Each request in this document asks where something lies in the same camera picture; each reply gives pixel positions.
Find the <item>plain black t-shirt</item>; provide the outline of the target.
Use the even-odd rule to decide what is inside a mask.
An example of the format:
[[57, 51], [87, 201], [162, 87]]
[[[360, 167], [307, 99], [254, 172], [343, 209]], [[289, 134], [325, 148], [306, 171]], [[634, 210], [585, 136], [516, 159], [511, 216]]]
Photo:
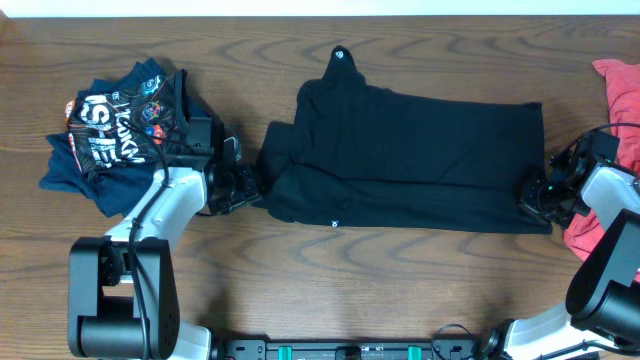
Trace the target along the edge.
[[289, 223], [548, 234], [519, 204], [544, 168], [542, 107], [400, 94], [369, 85], [334, 48], [297, 94], [292, 123], [268, 126], [258, 205]]

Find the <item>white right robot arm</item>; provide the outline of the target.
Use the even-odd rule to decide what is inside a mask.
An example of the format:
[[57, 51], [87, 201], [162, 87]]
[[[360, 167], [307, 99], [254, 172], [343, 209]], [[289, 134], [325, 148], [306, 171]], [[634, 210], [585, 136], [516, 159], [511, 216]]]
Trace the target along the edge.
[[565, 303], [511, 322], [488, 359], [639, 355], [639, 183], [633, 172], [600, 163], [580, 197], [604, 235], [576, 272]]

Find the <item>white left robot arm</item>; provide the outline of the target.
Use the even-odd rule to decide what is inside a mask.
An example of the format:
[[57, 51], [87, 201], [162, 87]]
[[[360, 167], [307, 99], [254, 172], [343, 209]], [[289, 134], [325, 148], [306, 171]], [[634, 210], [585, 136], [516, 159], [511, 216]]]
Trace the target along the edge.
[[254, 165], [184, 156], [162, 165], [132, 211], [69, 254], [68, 345], [96, 359], [222, 359], [213, 332], [182, 319], [171, 251], [207, 208], [226, 215], [260, 198]]

